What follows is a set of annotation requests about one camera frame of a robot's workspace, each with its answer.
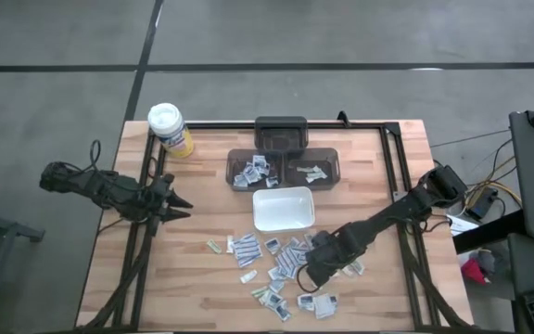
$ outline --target yellow label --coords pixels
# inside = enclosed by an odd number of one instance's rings
[[[183,140],[179,140],[178,144],[170,145],[166,142],[162,143],[162,145],[164,146],[164,148],[166,148],[168,154],[171,157],[186,158],[191,153],[193,153],[195,145],[193,144],[193,138],[191,138],[191,133],[189,133],[189,129],[185,127],[183,129],[182,136]]]

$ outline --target disinfecting wipes container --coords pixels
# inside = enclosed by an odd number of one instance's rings
[[[191,134],[183,115],[174,105],[161,103],[152,107],[147,114],[147,122],[172,157],[185,158],[193,152]]]

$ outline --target wooden tabletop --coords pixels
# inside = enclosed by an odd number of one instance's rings
[[[422,121],[399,121],[409,171],[413,182],[434,167]],[[121,137],[115,170],[138,178],[147,123],[127,122]],[[215,254],[206,245],[214,239],[225,251],[226,236],[236,238],[253,232],[252,193],[234,192],[225,182],[226,156],[232,148],[254,148],[252,131],[194,130],[195,151],[184,160],[167,159],[165,172],[176,176],[177,194],[195,208],[192,217],[162,225],[153,240],[147,272],[141,330],[388,330],[413,329],[395,227],[379,234],[360,258],[363,276],[341,274],[322,292],[339,298],[334,316],[316,320],[300,311],[296,297],[302,293],[296,282],[286,281],[281,291],[288,300],[291,319],[282,323],[262,307],[250,292],[268,285],[267,271],[274,257],[263,247],[264,256],[239,269],[232,254]],[[311,130],[309,148],[335,148],[341,180],[332,189],[312,192],[316,222],[311,233],[333,231],[347,222],[363,220],[391,203],[380,134],[373,130]],[[395,159],[396,175],[399,164]],[[118,218],[105,212],[101,226]],[[101,234],[95,244],[77,325],[87,323],[117,287],[129,225],[121,223]],[[303,233],[276,235],[286,243]],[[264,236],[257,232],[262,241]],[[434,283],[451,307],[472,323],[464,283],[447,225],[425,234],[427,258]],[[256,269],[255,279],[243,285],[240,276]],[[418,289],[426,314],[424,293]],[[128,322],[133,292],[128,296]]]

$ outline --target gray floor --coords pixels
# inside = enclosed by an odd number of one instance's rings
[[[136,64],[152,6],[0,0],[0,65]],[[150,63],[534,61],[534,0],[166,0],[158,29]],[[50,161],[86,164],[95,138],[100,167],[112,166],[133,81],[0,73],[0,215],[46,229],[43,243],[15,248],[0,333],[72,326],[101,211],[38,180]],[[135,118],[160,101],[188,120],[330,119],[342,109],[424,119],[434,157],[475,182],[508,133],[443,144],[504,130],[509,112],[534,109],[534,70],[148,73]],[[517,189],[515,175],[504,183]],[[507,301],[470,288],[476,323],[512,329]]]

